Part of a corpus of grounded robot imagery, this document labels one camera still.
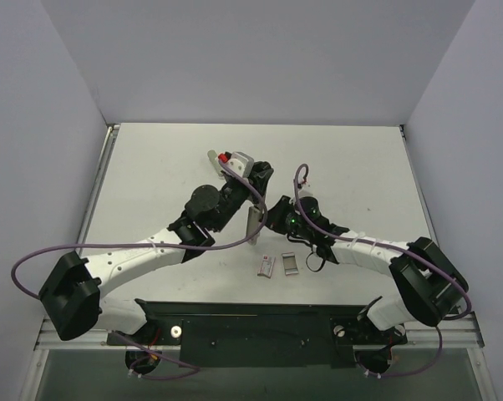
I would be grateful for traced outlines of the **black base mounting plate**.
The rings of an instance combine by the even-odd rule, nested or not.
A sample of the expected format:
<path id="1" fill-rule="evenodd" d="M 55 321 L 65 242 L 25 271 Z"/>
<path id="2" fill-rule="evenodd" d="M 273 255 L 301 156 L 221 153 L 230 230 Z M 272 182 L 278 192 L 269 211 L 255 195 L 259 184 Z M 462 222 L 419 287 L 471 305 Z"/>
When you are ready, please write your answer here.
<path id="1" fill-rule="evenodd" d="M 360 305 L 137 303 L 145 324 L 108 343 L 177 346 L 182 362 L 201 368 L 352 368 L 359 356 L 377 362 L 407 342 L 402 327 L 380 332 Z"/>

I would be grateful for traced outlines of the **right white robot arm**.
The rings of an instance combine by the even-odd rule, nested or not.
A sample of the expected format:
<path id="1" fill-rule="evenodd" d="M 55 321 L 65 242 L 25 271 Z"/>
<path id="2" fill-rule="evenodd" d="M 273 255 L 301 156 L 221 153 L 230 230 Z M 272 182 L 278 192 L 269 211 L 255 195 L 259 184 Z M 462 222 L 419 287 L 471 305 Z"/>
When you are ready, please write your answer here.
<path id="1" fill-rule="evenodd" d="M 310 247 L 322 265 L 358 266 L 394 281 L 396 294 L 378 297 L 362 310 L 357 329 L 368 342 L 406 322 L 438 326 L 469 291 L 467 281 L 431 239 L 395 242 L 358 234 L 330 222 L 310 196 L 299 202 L 283 196 L 267 212 L 266 227 Z"/>

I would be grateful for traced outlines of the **large black beige stapler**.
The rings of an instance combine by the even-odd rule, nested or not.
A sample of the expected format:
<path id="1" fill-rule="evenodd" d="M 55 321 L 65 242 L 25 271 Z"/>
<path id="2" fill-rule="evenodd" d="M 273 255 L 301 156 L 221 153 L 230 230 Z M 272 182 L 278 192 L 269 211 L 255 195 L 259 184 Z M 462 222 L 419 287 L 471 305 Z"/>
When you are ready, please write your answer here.
<path id="1" fill-rule="evenodd" d="M 247 243 L 251 246 L 257 244 L 260 236 L 259 226 L 262 223 L 263 211 L 258 206 L 250 206 L 246 220 L 246 237 Z"/>

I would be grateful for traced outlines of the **red white staple box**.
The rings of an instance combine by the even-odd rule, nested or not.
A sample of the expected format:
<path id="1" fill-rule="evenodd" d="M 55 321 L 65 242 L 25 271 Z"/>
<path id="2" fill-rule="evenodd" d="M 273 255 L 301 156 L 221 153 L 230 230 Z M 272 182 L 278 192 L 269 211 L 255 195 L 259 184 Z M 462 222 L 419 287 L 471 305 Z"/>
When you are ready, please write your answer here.
<path id="1" fill-rule="evenodd" d="M 257 276 L 258 277 L 265 277 L 267 279 L 270 279 L 272 277 L 273 273 L 273 268 L 275 265 L 275 260 L 276 258 L 274 256 L 268 256 L 264 255 L 262 257 Z"/>

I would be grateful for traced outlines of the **aluminium frame rail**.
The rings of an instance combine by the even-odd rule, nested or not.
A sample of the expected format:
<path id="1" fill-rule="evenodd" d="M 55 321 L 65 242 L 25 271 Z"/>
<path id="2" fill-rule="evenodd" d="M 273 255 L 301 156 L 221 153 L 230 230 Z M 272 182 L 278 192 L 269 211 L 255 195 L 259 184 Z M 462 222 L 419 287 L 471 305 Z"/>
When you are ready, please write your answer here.
<path id="1" fill-rule="evenodd" d="M 88 236 L 119 128 L 119 124 L 110 125 L 104 139 L 89 203 L 77 238 L 81 244 L 86 242 Z M 89 273 L 88 259 L 81 256 L 79 247 L 64 250 L 38 292 L 38 300 L 43 304 L 60 340 L 79 338 L 94 328 L 102 312 L 99 306 L 100 285 L 101 280 Z"/>

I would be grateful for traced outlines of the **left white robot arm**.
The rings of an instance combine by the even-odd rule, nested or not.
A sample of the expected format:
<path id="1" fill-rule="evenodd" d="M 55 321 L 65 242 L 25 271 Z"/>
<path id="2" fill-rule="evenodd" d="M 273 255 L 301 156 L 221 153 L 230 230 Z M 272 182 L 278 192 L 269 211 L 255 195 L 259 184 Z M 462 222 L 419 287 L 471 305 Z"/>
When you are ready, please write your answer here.
<path id="1" fill-rule="evenodd" d="M 148 238 L 127 246 L 105 247 L 87 257 L 76 251 L 62 255 L 42 288 L 43 304 L 59 338 L 73 340 L 92 329 L 128 334 L 136 343 L 151 341 L 155 321 L 136 300 L 120 300 L 111 292 L 162 267 L 186 263 L 216 249 L 212 233 L 220 232 L 246 201 L 264 208 L 274 169 L 266 161 L 244 161 L 239 152 L 220 161 L 226 183 L 196 188 L 176 221 Z"/>

